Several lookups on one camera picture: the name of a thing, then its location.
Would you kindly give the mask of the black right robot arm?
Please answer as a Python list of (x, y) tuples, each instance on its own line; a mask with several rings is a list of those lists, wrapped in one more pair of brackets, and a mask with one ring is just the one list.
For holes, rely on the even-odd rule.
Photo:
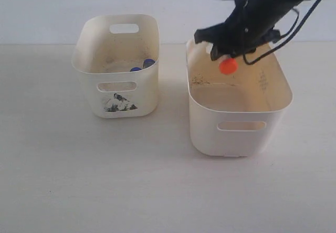
[(195, 43), (211, 43), (211, 60), (224, 55), (232, 58), (245, 56), (269, 42), (285, 39), (288, 43), (322, 0), (315, 3), (302, 21), (295, 22), (286, 34), (281, 34), (274, 26), (291, 10), (308, 0), (233, 0), (235, 8), (220, 24), (198, 29), (194, 34)]

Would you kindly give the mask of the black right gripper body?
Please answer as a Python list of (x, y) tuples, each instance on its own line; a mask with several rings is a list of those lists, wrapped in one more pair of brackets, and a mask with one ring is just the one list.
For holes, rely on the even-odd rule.
[(237, 57), (269, 42), (280, 40), (280, 31), (274, 29), (280, 20), (276, 0), (245, 0), (237, 4), (224, 22), (220, 34), (220, 53)]

